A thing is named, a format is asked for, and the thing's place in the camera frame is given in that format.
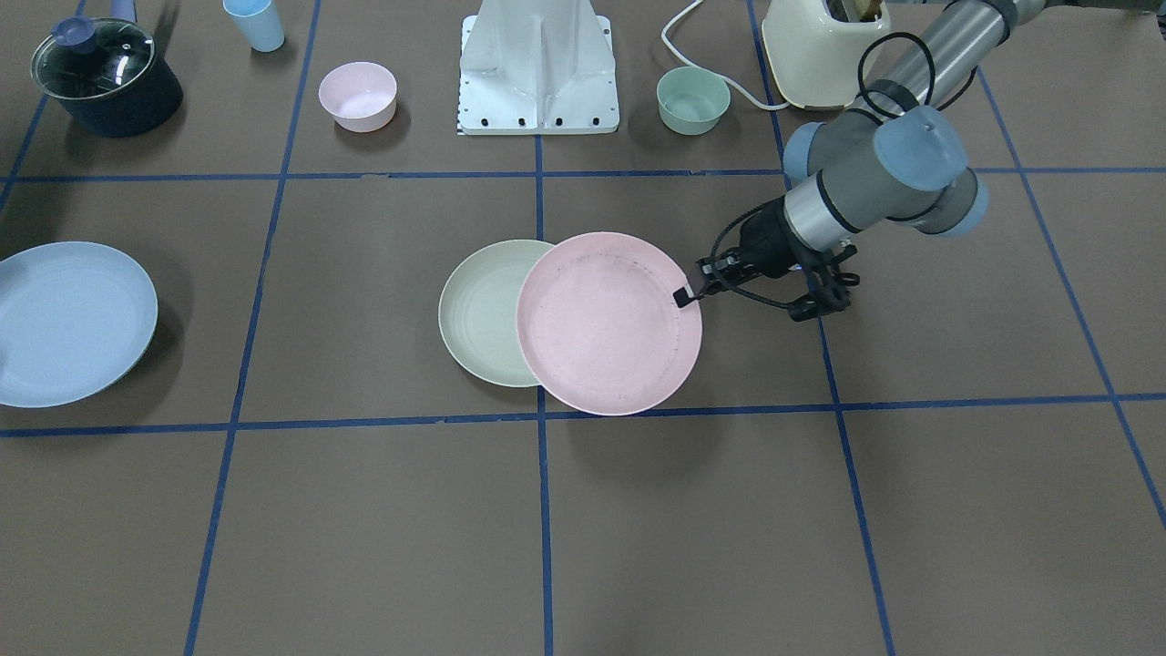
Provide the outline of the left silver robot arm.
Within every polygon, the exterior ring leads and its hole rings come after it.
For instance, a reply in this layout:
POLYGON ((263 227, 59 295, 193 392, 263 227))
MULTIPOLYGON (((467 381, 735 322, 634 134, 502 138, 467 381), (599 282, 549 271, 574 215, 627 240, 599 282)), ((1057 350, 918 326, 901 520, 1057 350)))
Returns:
POLYGON ((965 144, 944 117, 996 45, 1048 8, 1046 1, 951 1, 891 68, 857 78, 857 96, 828 124, 805 124, 784 146, 791 190, 743 213, 723 230, 740 233, 732 248, 712 242, 697 261, 698 292, 679 288, 688 306, 717 292, 749 296, 759 277, 802 271, 799 299, 753 299, 793 320, 844 311, 858 275, 842 269, 854 235, 891 221, 923 235, 957 237, 986 216, 986 184, 967 162, 965 144))

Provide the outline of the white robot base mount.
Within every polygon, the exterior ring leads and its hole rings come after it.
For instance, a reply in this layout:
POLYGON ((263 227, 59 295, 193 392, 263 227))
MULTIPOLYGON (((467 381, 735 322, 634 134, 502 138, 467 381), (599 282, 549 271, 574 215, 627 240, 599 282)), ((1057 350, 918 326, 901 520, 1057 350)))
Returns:
POLYGON ((600 136, 620 125, 612 24, 590 1, 484 1, 461 24, 463 136, 600 136))

